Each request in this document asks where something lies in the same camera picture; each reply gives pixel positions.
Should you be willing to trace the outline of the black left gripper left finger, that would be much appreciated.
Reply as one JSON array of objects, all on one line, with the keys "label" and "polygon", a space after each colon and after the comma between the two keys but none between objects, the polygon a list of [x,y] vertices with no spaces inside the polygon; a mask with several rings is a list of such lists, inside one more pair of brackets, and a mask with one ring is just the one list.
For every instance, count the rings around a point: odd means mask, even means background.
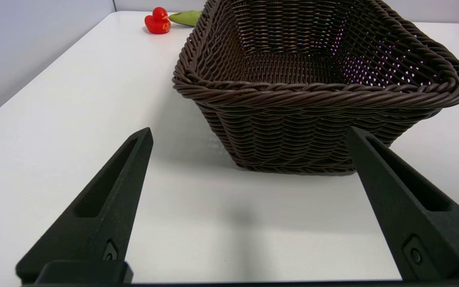
[{"label": "black left gripper left finger", "polygon": [[125,261],[153,148],[133,133],[16,265],[24,285],[125,285]]}]

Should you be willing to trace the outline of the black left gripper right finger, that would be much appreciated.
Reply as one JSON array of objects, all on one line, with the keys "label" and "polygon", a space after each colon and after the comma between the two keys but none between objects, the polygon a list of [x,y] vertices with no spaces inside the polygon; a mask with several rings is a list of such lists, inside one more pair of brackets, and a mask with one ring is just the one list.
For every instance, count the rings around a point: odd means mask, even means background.
[{"label": "black left gripper right finger", "polygon": [[404,281],[459,281],[459,204],[372,134],[347,149]]}]

